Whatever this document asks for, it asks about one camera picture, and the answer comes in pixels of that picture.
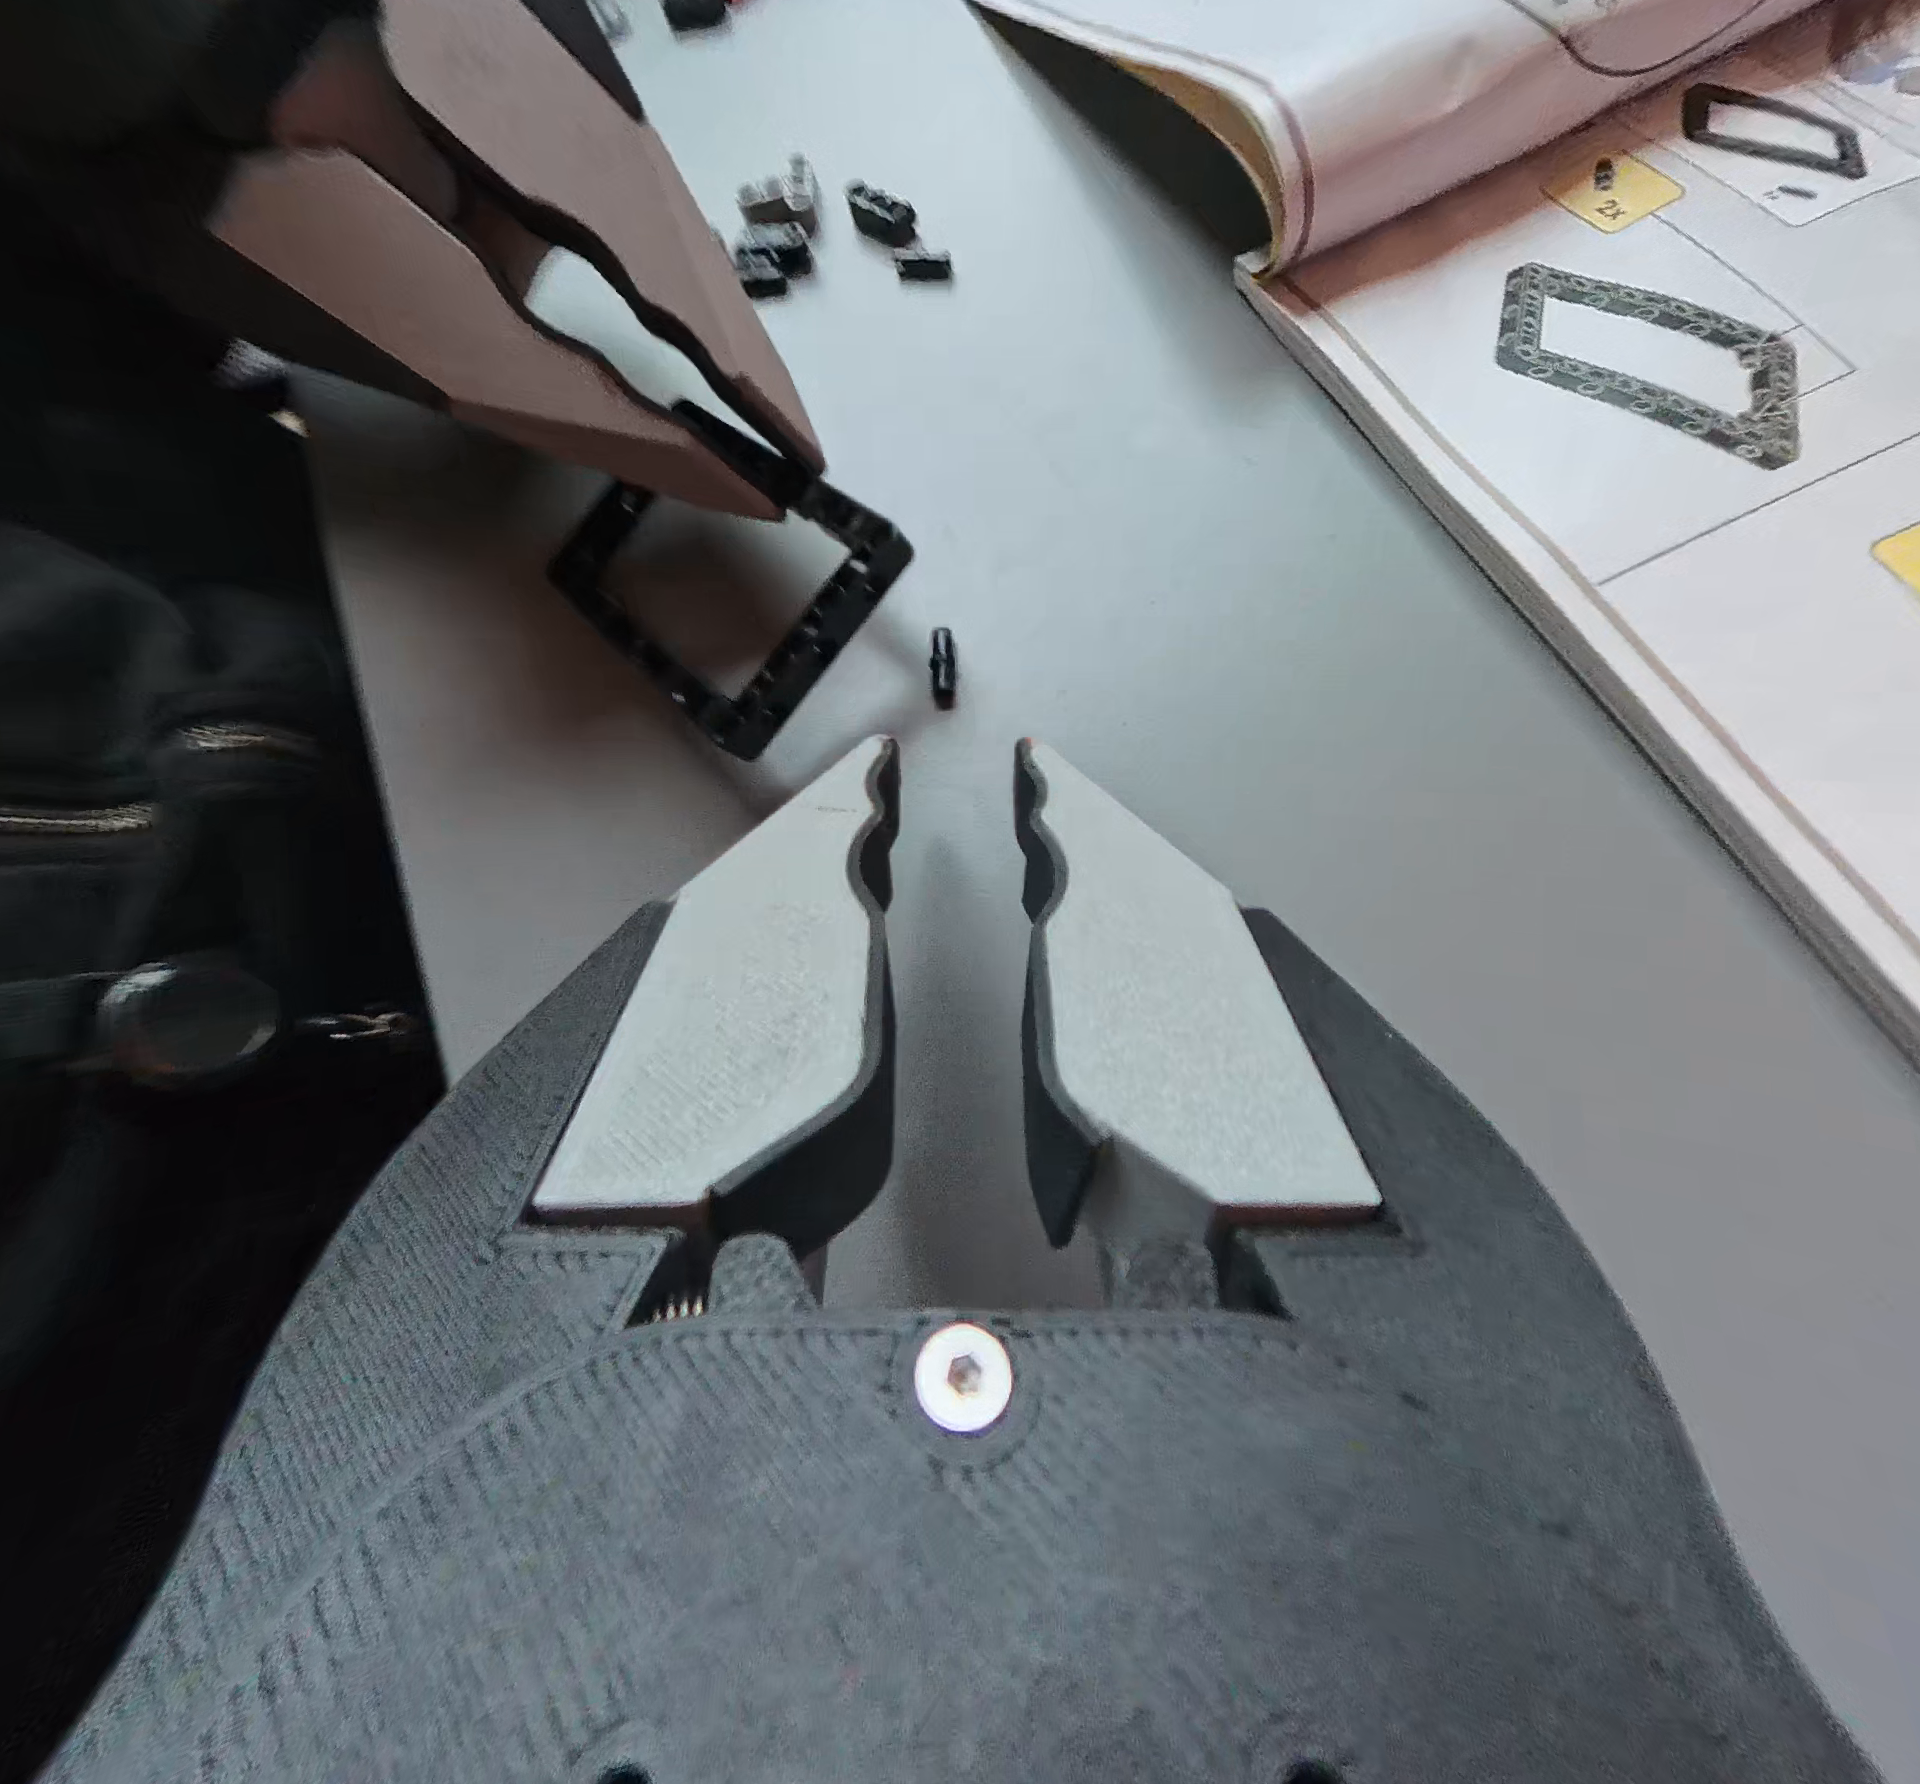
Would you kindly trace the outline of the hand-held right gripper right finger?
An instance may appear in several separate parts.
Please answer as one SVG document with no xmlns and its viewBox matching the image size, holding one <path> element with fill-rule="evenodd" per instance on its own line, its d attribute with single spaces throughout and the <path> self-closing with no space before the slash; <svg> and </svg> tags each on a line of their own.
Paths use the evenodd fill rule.
<svg viewBox="0 0 1920 1784">
<path fill-rule="evenodd" d="M 1048 1243 L 1375 1221 L 1379 1184 L 1230 888 L 1019 739 L 1025 1165 Z"/>
</svg>

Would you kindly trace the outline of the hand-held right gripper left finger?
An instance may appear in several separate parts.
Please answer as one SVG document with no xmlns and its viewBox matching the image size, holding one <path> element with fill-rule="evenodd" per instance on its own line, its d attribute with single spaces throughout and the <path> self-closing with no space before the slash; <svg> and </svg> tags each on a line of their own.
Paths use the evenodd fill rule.
<svg viewBox="0 0 1920 1784">
<path fill-rule="evenodd" d="M 663 908 L 532 1221 L 824 1254 L 893 1164 L 897 739 L 838 757 Z"/>
</svg>

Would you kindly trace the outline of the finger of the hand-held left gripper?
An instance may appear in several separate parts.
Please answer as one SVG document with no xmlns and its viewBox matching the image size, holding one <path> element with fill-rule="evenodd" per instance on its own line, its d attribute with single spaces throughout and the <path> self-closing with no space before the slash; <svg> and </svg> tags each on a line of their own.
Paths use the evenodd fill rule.
<svg viewBox="0 0 1920 1784">
<path fill-rule="evenodd" d="M 409 104 L 511 224 L 595 264 L 800 483 L 824 449 L 797 386 L 660 133 L 526 0 L 379 0 Z M 607 357 L 545 329 L 522 293 L 453 318 L 449 409 L 522 446 L 670 496 L 768 496 L 716 428 L 648 401 Z"/>
<path fill-rule="evenodd" d="M 426 382 L 461 424 L 724 516 L 786 516 L 694 428 L 542 331 L 461 236 L 357 156 L 243 160 L 211 235 Z"/>
</svg>

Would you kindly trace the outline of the black rectangular lego frame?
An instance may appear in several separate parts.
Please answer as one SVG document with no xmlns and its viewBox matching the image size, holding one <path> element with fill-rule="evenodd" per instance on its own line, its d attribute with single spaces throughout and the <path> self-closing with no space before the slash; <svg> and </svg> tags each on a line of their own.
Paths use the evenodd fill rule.
<svg viewBox="0 0 1920 1784">
<path fill-rule="evenodd" d="M 736 694 L 719 692 L 689 670 L 607 586 L 614 558 L 659 500 L 654 490 L 610 481 L 548 564 L 548 580 L 709 743 L 754 762 L 908 569 L 914 548 L 893 520 L 855 502 L 827 477 L 807 473 L 786 451 L 713 418 L 703 405 L 677 401 L 672 413 L 693 429 L 700 443 L 719 451 L 773 500 L 782 514 L 814 523 L 837 542 L 845 550 L 838 567 Z"/>
</svg>

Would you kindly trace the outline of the grey lego connector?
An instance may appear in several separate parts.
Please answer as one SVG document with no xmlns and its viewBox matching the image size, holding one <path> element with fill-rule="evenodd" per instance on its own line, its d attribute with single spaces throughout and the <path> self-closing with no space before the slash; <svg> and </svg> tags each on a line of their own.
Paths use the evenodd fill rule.
<svg viewBox="0 0 1920 1784">
<path fill-rule="evenodd" d="M 782 172 L 739 186 L 749 228 L 791 225 L 813 238 L 820 230 L 820 204 L 819 175 L 804 153 L 793 153 Z"/>
</svg>

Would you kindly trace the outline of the lego instruction booklet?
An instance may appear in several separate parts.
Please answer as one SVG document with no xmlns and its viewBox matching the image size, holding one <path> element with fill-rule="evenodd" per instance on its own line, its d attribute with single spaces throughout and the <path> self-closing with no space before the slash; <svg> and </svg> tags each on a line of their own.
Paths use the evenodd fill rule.
<svg viewBox="0 0 1920 1784">
<path fill-rule="evenodd" d="M 971 0 L 1260 192 L 1282 349 L 1916 1054 L 1916 0 Z"/>
</svg>

